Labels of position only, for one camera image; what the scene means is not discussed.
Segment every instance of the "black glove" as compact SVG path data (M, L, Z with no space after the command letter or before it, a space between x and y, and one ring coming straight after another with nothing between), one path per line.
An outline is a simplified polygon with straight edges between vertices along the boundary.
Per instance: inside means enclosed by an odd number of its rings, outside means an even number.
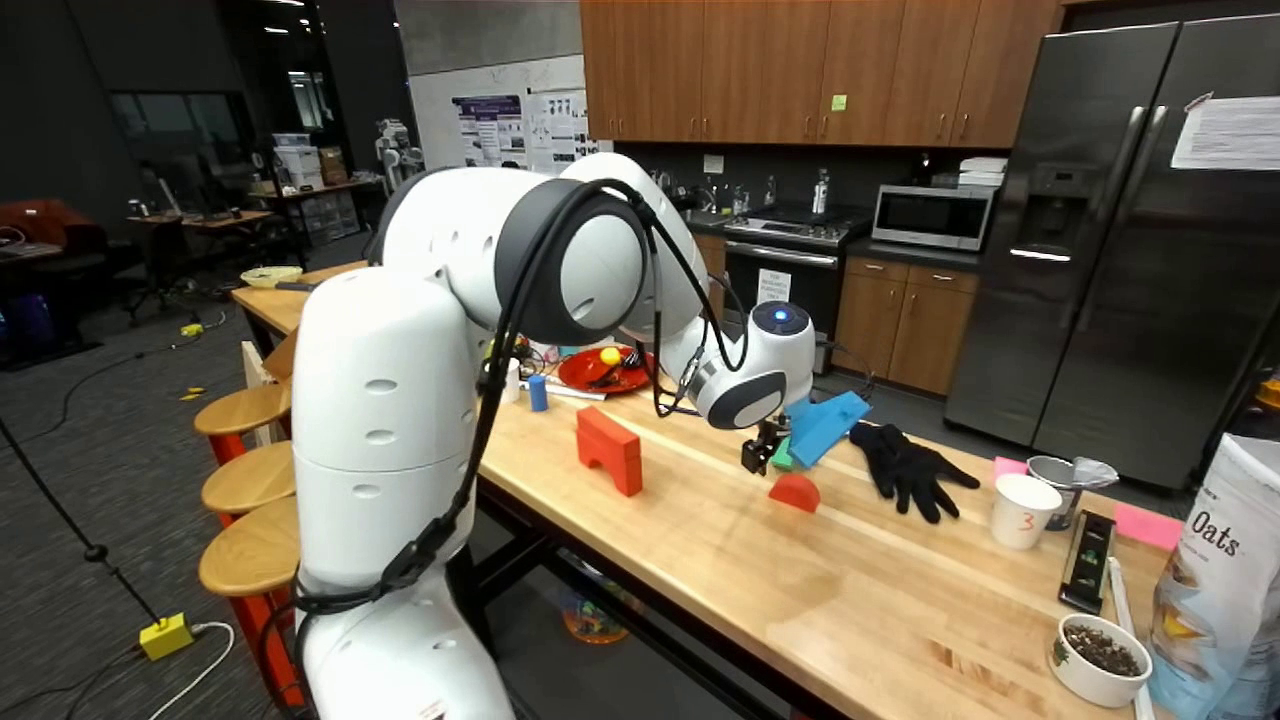
M867 458L870 485L883 499L896 499L896 512L902 518L915 499L921 518L926 523L949 512L958 518L956 499L941 488L942 480L956 480L958 488L974 488L979 480L958 474L953 461L942 461L932 447L913 445L901 430L867 430L855 426L848 440Z

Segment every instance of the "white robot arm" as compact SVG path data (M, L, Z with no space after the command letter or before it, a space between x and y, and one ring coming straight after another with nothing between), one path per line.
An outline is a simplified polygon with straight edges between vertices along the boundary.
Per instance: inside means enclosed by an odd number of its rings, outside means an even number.
M728 341L703 292L685 221L611 153L559 175L435 172L387 207L385 267L313 292L293 377L298 635L320 716L512 716L442 562L477 520L515 331L641 341L716 430L809 396L810 320L760 303Z

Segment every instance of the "bar stool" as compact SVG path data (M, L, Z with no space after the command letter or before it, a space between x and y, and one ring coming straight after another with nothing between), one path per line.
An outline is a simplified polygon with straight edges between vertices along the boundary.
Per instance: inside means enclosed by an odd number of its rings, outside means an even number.
M293 496L293 440L220 464L198 488L198 506L224 523L285 496Z
M198 558L198 585L232 602L241 628L253 635L253 655L285 710L302 710L302 674L285 647L279 607L293 602L298 563L296 499L279 496L232 520Z
M190 430L208 440L220 464L246 452L243 433L265 426L289 426L293 394L289 383L253 383L232 396L202 403Z

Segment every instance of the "stainless steel refrigerator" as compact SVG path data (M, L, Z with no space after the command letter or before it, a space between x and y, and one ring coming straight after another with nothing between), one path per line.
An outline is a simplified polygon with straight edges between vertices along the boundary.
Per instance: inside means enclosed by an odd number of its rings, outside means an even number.
M1185 488L1280 303L1280 15L1038 46L942 415Z

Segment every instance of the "wooden cabinet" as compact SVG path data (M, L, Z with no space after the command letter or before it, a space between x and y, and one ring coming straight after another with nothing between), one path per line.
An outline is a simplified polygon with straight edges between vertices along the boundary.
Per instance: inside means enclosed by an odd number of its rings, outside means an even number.
M722 240L718 235L696 235L696 247L703 252L706 278L711 278L711 310L716 320L722 320Z
M1012 147L1055 23L1061 0L581 0L586 130Z
M833 364L942 396L973 292L973 271L848 260Z

